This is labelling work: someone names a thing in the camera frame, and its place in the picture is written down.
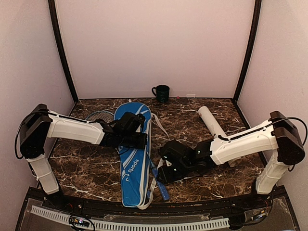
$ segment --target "brown marble floor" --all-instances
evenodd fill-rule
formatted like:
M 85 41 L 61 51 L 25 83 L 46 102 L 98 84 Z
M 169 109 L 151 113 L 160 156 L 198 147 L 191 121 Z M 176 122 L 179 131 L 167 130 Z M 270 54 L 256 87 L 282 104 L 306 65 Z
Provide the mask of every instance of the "brown marble floor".
M 245 130 L 243 122 L 229 99 L 170 99 L 166 104 L 155 99 L 131 99 L 149 106 L 158 115 L 170 139 L 177 139 L 194 148 L 202 140 L 211 138 L 210 132 L 197 114 L 207 106 L 227 135 Z M 71 116 L 84 119 L 99 110 L 114 112 L 128 99 L 81 100 Z M 152 122 L 151 157 L 157 164 L 157 150 L 168 137 Z M 111 148 L 103 148 L 80 141 L 59 139 L 50 157 L 51 167 L 65 194 L 83 198 L 121 201 L 120 159 Z M 166 188 L 171 202 L 201 201 L 226 198 L 250 193 L 253 180 L 263 170 L 258 154 L 243 158 L 230 168 L 226 163 L 211 170 L 208 175 L 181 180 Z M 154 192 L 154 202 L 162 202 L 159 190 Z

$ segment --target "white wall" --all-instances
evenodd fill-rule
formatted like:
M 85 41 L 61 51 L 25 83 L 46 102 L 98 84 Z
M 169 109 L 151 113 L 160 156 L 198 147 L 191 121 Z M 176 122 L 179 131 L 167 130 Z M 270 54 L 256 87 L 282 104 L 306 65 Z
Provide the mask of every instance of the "white wall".
M 47 0 L 0 1 L 0 31 L 0 227 L 13 231 L 28 187 L 36 185 L 27 161 L 14 155 L 19 123 L 39 103 L 67 114 L 73 101 Z
M 57 0 L 80 98 L 233 97 L 254 0 Z
M 264 0 L 239 106 L 254 126 L 281 111 L 308 123 L 308 1 Z M 304 137 L 305 130 L 294 122 Z M 308 157 L 279 184 L 286 186 L 302 230 L 308 228 Z

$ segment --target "white tube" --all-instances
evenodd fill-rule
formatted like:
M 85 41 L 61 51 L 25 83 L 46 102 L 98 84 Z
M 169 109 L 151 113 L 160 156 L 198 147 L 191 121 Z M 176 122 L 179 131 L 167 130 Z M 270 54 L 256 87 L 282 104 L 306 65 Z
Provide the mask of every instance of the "white tube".
M 198 110 L 198 114 L 202 118 L 203 122 L 205 123 L 214 138 L 216 138 L 218 135 L 221 135 L 222 137 L 227 137 L 217 120 L 214 118 L 214 116 L 206 106 L 200 107 Z M 234 167 L 237 166 L 241 161 L 242 159 L 238 157 L 233 160 L 229 160 L 228 164 L 230 167 Z

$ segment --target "dark green mug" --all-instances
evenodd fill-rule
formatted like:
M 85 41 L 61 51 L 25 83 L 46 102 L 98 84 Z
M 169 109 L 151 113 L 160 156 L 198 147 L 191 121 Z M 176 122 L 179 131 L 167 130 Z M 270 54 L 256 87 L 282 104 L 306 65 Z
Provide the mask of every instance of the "dark green mug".
M 169 100 L 170 87 L 166 85 L 158 85 L 157 87 L 152 88 L 152 93 L 156 96 L 157 101 L 161 103 L 166 103 Z

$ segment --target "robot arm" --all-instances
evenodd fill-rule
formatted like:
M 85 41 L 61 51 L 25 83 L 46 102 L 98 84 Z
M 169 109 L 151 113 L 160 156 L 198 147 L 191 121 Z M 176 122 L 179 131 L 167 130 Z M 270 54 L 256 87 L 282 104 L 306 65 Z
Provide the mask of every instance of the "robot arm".
M 145 117 L 142 114 L 125 113 L 120 120 L 106 123 L 103 120 L 85 121 L 49 111 L 39 104 L 23 120 L 18 131 L 20 152 L 40 181 L 49 199 L 61 203 L 63 194 L 44 152 L 46 138 L 65 138 L 85 141 L 104 147 L 125 146 L 144 149 L 147 134 L 136 132 Z
M 198 143 L 195 149 L 177 141 L 167 142 L 160 149 L 159 155 L 172 165 L 159 168 L 159 180 L 164 183 L 174 182 L 192 171 L 205 174 L 214 166 L 230 160 L 272 150 L 273 155 L 256 182 L 258 194 L 270 193 L 288 167 L 299 163 L 305 157 L 296 126 L 287 121 L 280 112 L 272 112 L 270 116 L 269 120 L 254 128 L 228 137 L 218 135 L 214 139 Z

